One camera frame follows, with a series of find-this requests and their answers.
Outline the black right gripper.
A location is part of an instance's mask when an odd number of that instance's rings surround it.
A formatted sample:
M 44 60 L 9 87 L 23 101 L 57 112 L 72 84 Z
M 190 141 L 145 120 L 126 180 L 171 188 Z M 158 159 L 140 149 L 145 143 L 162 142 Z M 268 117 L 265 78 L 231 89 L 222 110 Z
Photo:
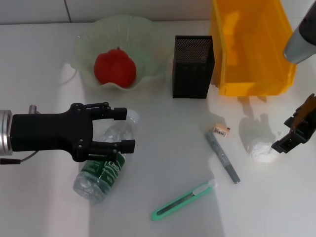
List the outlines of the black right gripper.
M 305 102 L 296 109 L 293 117 L 284 124 L 292 129 L 291 133 L 274 142 L 271 148 L 278 153 L 288 153 L 300 144 L 309 141 L 316 130 L 316 96 L 312 93 Z

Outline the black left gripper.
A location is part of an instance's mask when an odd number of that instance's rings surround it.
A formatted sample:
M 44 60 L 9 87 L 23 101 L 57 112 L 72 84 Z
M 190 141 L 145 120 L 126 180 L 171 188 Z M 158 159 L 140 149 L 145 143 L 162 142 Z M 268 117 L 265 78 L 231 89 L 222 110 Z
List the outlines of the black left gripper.
M 88 160 L 92 120 L 126 120 L 127 108 L 111 108 L 108 102 L 75 103 L 60 114 L 15 114 L 11 125 L 14 152 L 63 150 L 74 161 Z

